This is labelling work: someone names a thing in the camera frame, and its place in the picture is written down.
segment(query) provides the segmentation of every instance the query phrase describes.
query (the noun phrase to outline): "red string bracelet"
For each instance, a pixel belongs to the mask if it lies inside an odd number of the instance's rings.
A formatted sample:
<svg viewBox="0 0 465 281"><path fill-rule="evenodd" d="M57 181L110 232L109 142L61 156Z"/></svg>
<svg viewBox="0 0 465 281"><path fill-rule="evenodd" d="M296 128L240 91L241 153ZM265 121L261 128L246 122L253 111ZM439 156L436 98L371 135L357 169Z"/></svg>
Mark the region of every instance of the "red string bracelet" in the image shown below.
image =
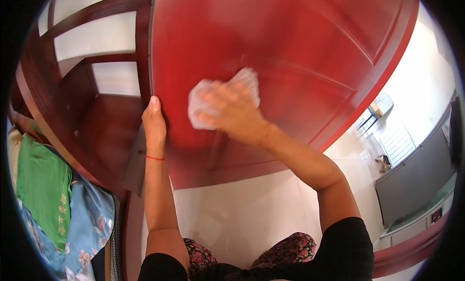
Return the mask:
<svg viewBox="0 0 465 281"><path fill-rule="evenodd" d="M157 160L157 161L166 161L166 159L165 159L165 158L163 158L163 159L159 159L159 158L154 158L154 157L150 157L150 156L147 156L147 155L146 155L146 158L148 158L148 159L152 159L152 160Z"/></svg>

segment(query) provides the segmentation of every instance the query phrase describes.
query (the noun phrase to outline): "cleaning cloth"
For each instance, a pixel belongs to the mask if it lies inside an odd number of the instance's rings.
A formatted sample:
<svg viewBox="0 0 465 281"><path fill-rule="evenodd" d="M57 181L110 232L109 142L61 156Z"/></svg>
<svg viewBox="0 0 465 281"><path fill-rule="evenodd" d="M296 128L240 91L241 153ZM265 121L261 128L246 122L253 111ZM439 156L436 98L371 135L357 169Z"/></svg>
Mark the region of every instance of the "cleaning cloth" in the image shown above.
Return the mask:
<svg viewBox="0 0 465 281"><path fill-rule="evenodd" d="M242 68L231 80L240 81L249 91L254 105L256 107L260 105L259 81L257 79L257 73L253 71L252 68ZM192 88L191 92L189 93L189 106L187 107L187 115L194 129L215 129L197 120L197 118L194 116L194 113L197 111L202 111L209 115L218 114L217 110L211 107L207 102L204 102L199 96L199 91L203 89L209 89L212 82L213 80L202 79L194 88Z"/></svg>

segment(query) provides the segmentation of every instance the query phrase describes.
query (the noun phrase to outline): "white cloth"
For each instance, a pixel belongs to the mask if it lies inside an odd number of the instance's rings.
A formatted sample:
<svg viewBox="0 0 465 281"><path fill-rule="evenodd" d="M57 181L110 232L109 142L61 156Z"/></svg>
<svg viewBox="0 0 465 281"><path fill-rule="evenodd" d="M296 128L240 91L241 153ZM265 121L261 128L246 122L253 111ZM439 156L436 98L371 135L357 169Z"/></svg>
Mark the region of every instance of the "white cloth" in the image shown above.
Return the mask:
<svg viewBox="0 0 465 281"><path fill-rule="evenodd" d="M23 135L13 127L8 134L7 139L7 155L8 166L10 168L11 183L16 195L16 179L18 177L18 155L20 154L21 142Z"/></svg>
<svg viewBox="0 0 465 281"><path fill-rule="evenodd" d="M253 71L252 68L242 68L231 80L242 82L242 84L249 91L255 106L258 107L260 105L259 81L257 79L257 73ZM212 82L213 80L203 79L194 88L192 88L191 92L189 93L189 105L187 107L187 115L194 129L214 130L213 127L210 127L204 124L203 122L197 120L194 116L194 113L198 110L210 115L218 114L218 111L216 111L208 103L204 102L199 97L199 91L203 89L209 89L210 84Z"/></svg>

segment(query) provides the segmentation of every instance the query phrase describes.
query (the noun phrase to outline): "cabinet door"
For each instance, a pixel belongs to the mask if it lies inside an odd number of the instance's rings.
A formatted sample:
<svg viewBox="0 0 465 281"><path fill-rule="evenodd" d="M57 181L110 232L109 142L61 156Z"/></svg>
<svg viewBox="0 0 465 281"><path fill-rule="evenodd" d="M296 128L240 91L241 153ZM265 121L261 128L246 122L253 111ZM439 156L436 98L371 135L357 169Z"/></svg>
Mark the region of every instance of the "cabinet door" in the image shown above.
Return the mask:
<svg viewBox="0 0 465 281"><path fill-rule="evenodd" d="M200 80L255 69L264 117L323 151L384 86L417 11L418 0L156 0L152 78L174 188L285 169L257 148L192 128L187 97Z"/></svg>

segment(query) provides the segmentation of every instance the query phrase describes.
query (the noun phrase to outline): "black shirt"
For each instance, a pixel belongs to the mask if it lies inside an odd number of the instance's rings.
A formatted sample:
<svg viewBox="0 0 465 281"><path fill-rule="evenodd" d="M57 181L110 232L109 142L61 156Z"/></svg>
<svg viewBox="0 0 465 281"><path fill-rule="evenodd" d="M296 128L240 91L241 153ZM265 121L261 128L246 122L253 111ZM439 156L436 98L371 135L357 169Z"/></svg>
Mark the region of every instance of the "black shirt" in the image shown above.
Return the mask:
<svg viewBox="0 0 465 281"><path fill-rule="evenodd" d="M195 280L371 280L373 246L363 220L349 217L330 226L314 259L306 263L276 264L242 270L229 264L208 267ZM155 253L142 263L139 281L187 280L187 272L173 257Z"/></svg>

